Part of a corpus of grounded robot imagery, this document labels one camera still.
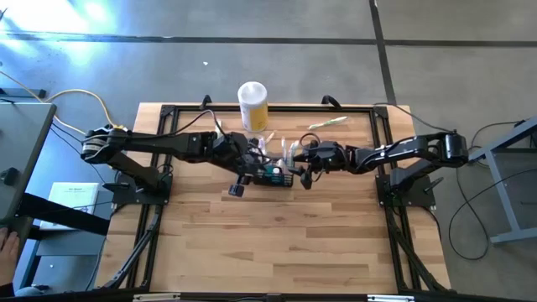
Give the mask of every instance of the gray floor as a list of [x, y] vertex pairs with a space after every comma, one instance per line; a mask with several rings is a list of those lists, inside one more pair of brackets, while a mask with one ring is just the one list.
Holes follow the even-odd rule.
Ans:
[[[12, 4], [0, 26], [18, 32], [140, 36], [375, 37], [367, 0], [72, 3]], [[377, 3], [386, 39], [537, 40], [534, 30], [537, 2], [532, 0], [377, 0]], [[467, 138], [491, 122], [519, 120], [537, 112], [534, 59], [537, 48], [389, 46], [387, 56], [398, 104], [410, 105], [415, 114], [431, 123], [457, 128]], [[94, 91], [106, 100], [113, 120], [130, 128], [139, 102], [200, 102], [205, 94], [210, 94], [215, 102], [235, 102], [237, 88], [244, 81], [264, 83], [270, 102], [318, 103], [325, 94], [342, 103], [386, 101], [374, 45], [0, 39], [0, 61], [3, 70], [28, 86], [50, 92], [69, 88]], [[0, 86], [13, 84], [0, 79]], [[98, 128], [106, 123], [100, 107], [88, 96], [66, 96], [57, 103], [60, 116], [80, 128]], [[431, 132], [418, 123], [415, 127], [417, 133]], [[485, 144], [508, 130], [509, 126], [488, 129], [478, 143]], [[52, 181], [96, 180], [95, 172], [59, 139], [50, 136], [45, 151], [48, 157], [41, 160], [48, 164], [39, 164], [29, 187], [36, 194], [47, 196]], [[65, 156], [58, 159], [53, 155], [59, 153]], [[51, 169], [50, 163], [63, 168]], [[100, 171], [112, 178], [107, 168]], [[462, 197], [453, 170], [442, 169], [434, 176], [445, 177], [435, 188], [435, 196], [436, 214], [443, 237], [447, 238], [447, 224], [462, 203]], [[492, 183], [485, 169], [474, 166], [461, 169], [461, 180], [468, 196]], [[508, 230], [494, 191], [476, 200], [475, 205], [491, 235]], [[536, 217], [537, 206], [525, 209], [525, 215]], [[453, 237], [456, 247], [468, 255], [479, 254], [485, 243], [469, 211], [455, 220]], [[491, 247], [488, 255], [476, 262], [455, 255], [447, 240], [444, 240], [444, 252], [453, 289], [537, 300], [534, 286], [537, 240]]]

